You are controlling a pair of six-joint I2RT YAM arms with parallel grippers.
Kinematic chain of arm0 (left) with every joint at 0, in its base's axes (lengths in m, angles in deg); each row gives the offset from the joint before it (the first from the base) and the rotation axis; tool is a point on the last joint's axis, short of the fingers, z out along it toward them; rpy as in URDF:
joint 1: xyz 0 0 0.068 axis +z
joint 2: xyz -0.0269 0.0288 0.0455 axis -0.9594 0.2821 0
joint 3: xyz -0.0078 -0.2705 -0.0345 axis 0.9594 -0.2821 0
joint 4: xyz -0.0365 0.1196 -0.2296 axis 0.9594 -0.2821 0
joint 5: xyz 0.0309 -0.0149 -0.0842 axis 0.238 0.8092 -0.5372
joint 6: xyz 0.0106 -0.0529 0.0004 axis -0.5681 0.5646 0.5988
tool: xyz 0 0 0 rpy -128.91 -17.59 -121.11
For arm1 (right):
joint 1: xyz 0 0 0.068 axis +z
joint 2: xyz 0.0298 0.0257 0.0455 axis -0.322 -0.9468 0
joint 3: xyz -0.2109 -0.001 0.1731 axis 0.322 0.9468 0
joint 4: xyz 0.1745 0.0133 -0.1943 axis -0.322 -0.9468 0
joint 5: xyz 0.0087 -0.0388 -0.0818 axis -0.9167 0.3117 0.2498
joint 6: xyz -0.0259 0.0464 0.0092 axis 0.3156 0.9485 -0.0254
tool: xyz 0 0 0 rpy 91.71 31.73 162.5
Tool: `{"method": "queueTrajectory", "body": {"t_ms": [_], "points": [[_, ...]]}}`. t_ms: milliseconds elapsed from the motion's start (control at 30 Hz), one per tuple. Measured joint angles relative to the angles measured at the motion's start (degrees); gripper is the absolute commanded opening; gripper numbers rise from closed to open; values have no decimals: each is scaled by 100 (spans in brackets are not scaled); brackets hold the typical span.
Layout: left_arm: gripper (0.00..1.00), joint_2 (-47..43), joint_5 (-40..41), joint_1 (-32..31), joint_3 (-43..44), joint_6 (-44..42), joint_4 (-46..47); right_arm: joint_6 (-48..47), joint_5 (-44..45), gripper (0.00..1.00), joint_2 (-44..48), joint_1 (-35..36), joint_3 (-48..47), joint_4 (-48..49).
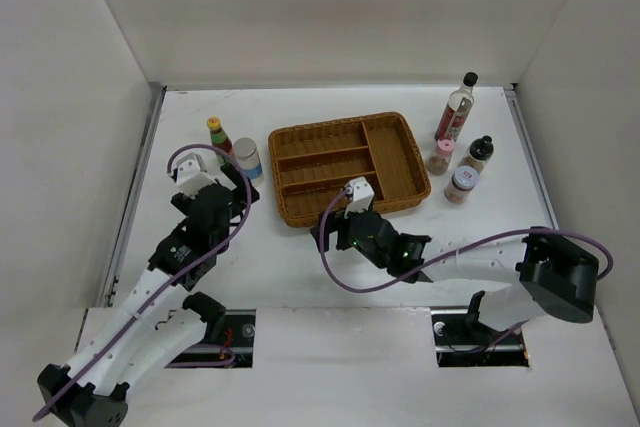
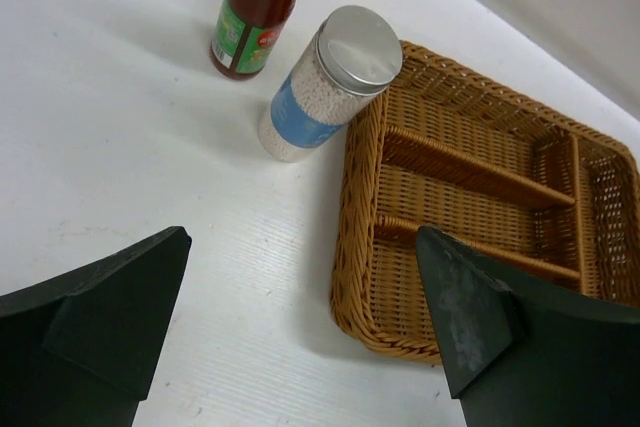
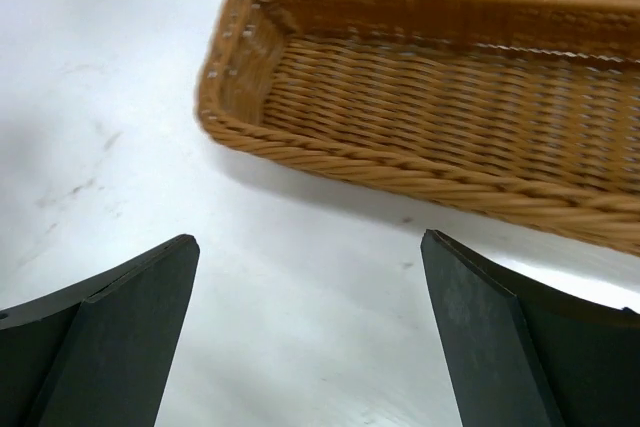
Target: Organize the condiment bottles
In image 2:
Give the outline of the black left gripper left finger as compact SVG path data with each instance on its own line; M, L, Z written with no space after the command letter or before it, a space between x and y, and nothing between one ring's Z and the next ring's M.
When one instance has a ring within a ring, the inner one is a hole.
M149 395L192 239L166 228L1 298L4 426L130 426Z

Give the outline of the red sauce bottle green label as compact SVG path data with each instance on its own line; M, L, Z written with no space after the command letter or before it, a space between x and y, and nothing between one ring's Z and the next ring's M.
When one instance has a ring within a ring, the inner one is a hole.
M247 80L265 67L296 0L223 0L210 55L226 77Z

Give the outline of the clear jar white beads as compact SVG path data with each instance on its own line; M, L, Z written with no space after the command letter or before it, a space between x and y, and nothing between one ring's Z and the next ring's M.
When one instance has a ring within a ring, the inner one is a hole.
M274 158L296 162L348 124L399 74L400 41L376 12L334 10L273 96L259 140Z

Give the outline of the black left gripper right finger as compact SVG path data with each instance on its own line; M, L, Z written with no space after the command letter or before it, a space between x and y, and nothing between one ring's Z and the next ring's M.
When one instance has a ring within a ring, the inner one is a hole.
M417 264L452 398L470 426L635 426L639 312L485 256L440 230Z

